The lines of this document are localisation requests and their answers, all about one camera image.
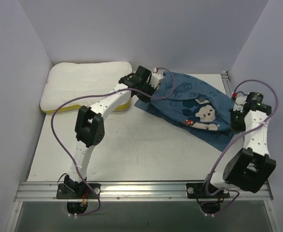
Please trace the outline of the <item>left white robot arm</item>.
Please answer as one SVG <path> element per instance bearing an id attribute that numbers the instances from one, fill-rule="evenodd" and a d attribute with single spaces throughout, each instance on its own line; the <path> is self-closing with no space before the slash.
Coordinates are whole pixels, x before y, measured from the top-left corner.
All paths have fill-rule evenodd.
<path id="1" fill-rule="evenodd" d="M 104 121 L 107 116 L 134 95 L 149 102 L 149 96 L 154 94 L 163 78 L 162 74 L 139 66 L 135 73 L 120 78 L 109 96 L 79 109 L 75 124 L 77 144 L 74 161 L 64 179 L 67 193 L 72 198 L 79 199 L 84 195 L 83 181 L 86 180 L 87 167 L 95 146 L 105 135 Z"/>

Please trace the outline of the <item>white pillow with yellow edge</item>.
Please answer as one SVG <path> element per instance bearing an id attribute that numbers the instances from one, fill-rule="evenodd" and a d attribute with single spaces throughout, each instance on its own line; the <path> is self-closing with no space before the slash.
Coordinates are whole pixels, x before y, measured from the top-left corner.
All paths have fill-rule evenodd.
<path id="1" fill-rule="evenodd" d="M 52 114 L 61 104 L 71 99 L 109 93 L 120 78 L 130 73 L 132 66 L 126 61 L 59 63 L 49 72 L 40 108 L 43 112 Z"/>

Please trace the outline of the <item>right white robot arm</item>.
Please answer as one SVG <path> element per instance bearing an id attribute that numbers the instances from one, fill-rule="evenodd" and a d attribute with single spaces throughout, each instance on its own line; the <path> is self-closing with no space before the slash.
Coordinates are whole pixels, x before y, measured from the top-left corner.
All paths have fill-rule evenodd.
<path id="1" fill-rule="evenodd" d="M 258 192 L 276 167 L 270 158 L 267 142 L 271 106 L 262 102 L 263 95 L 250 92 L 244 96 L 233 93 L 230 110 L 231 130 L 237 134 L 227 148 L 243 138 L 243 147 L 227 163 L 223 173 L 212 169 L 201 185 L 202 194 L 211 198 L 230 186 L 243 191 Z"/>

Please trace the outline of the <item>blue cartoon print pillowcase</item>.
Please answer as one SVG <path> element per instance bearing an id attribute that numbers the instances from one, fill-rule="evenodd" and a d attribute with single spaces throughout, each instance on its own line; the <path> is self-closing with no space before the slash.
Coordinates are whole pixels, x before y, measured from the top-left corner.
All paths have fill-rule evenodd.
<path id="1" fill-rule="evenodd" d="M 223 151 L 233 137 L 233 100 L 196 77 L 176 72 L 164 72 L 164 76 L 153 99 L 149 103 L 137 100 L 135 107 Z"/>

